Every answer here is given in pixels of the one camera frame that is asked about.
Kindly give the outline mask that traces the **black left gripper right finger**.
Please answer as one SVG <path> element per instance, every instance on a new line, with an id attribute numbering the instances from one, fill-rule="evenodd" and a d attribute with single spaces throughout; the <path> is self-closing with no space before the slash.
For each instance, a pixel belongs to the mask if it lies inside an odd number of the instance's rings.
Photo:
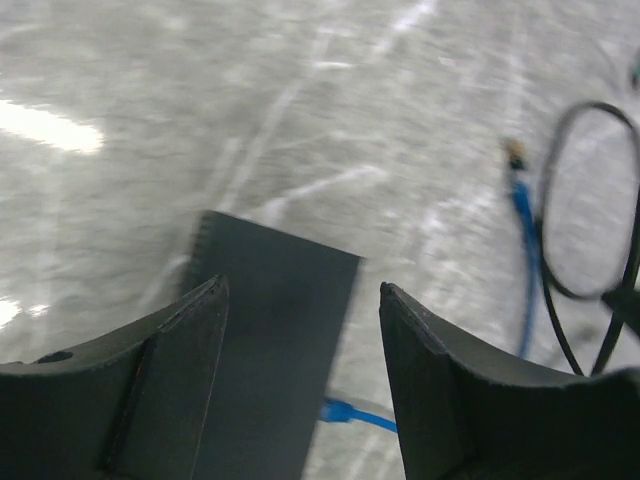
<path id="1" fill-rule="evenodd" d="M 639 372 L 595 377 L 502 351 L 380 288 L 380 326 L 409 479 L 635 479 Z"/>

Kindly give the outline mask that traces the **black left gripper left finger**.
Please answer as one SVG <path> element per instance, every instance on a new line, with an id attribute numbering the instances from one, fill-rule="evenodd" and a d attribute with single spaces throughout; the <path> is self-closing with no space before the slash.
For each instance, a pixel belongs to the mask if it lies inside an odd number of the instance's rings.
<path id="1" fill-rule="evenodd" d="M 229 306 L 215 277 L 169 306 L 1 368 L 5 479 L 189 479 Z"/>

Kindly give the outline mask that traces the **dark grey network switch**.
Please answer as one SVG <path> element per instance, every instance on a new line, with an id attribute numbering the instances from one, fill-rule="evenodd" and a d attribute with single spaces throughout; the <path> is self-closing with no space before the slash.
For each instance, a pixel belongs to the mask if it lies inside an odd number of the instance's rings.
<path id="1" fill-rule="evenodd" d="M 230 215 L 202 214 L 181 288 L 223 276 L 229 309 L 196 478 L 301 477 L 359 263 Z"/>

